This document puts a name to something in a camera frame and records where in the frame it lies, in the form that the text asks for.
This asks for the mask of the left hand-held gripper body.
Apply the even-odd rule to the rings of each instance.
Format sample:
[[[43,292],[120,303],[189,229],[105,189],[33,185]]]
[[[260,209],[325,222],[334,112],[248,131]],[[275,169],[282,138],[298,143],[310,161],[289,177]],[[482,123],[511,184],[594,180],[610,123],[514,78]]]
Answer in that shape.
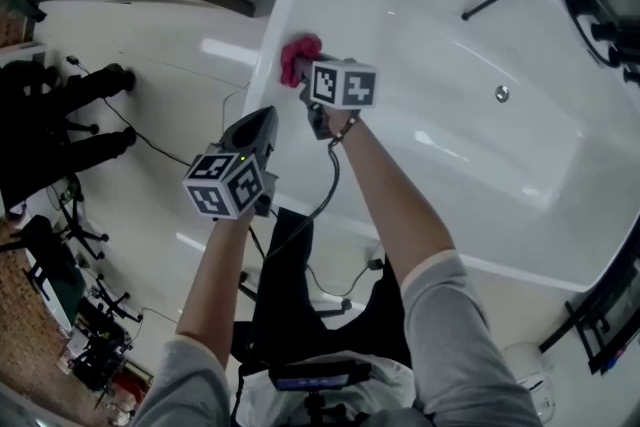
[[[273,106],[261,108],[229,126],[195,157],[182,184],[201,215],[238,219],[250,210],[269,215],[278,176],[267,165],[278,122]]]

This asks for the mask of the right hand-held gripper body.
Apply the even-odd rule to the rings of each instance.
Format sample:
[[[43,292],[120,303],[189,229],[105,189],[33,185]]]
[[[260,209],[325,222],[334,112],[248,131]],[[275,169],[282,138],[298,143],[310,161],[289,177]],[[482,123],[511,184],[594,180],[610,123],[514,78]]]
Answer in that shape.
[[[313,60],[311,83],[303,84],[299,96],[317,140],[332,137],[327,107],[341,111],[373,108],[377,102],[377,69],[353,59],[335,60],[321,55]]]

